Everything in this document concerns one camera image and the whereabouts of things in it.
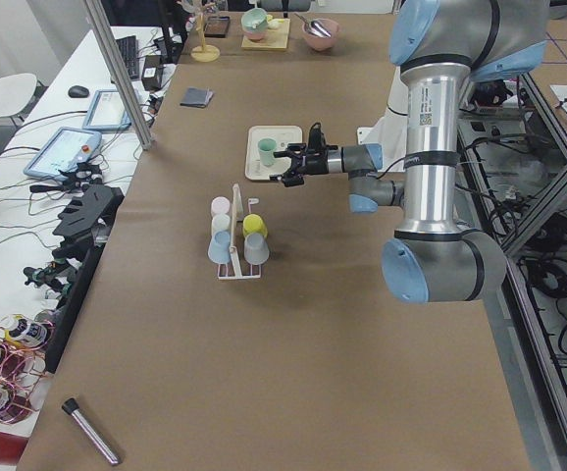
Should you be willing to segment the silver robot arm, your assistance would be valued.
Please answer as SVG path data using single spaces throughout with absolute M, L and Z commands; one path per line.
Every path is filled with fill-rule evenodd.
M 545 1 L 408 1 L 401 7 L 389 58 L 408 91 L 403 181 L 380 178 L 379 145 L 329 145 L 319 128 L 307 143 L 283 152 L 290 165 L 278 181 L 285 186 L 345 173 L 352 212 L 403 209 L 382 252 L 384 279 L 399 300 L 470 301 L 503 282 L 499 245 L 454 216 L 460 96 L 468 82 L 509 79 L 537 67 L 548 19 Z

